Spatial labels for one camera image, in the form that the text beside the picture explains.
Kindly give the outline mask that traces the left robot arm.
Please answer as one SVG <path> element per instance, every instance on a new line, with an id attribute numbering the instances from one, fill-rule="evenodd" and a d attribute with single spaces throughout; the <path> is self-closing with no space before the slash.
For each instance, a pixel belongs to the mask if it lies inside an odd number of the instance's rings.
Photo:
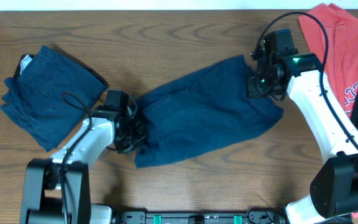
<path id="1" fill-rule="evenodd" d="M 145 131 L 136 106 L 99 106 L 86 115 L 63 148 L 28 163 L 21 223 L 120 223 L 112 207 L 91 203 L 90 169 L 110 145 L 121 154 L 136 150 Z"/>

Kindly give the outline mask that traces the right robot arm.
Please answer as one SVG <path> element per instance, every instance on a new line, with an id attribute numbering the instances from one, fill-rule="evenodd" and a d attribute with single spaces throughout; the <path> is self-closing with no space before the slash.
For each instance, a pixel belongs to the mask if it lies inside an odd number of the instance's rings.
<path id="1" fill-rule="evenodd" d="M 248 97 L 289 97 L 300 109 L 318 143 L 323 166 L 309 195 L 289 203 L 285 223 L 343 223 L 358 212 L 358 130 L 332 92 L 323 66 L 313 53 L 253 54 L 257 71 L 247 81 Z"/>

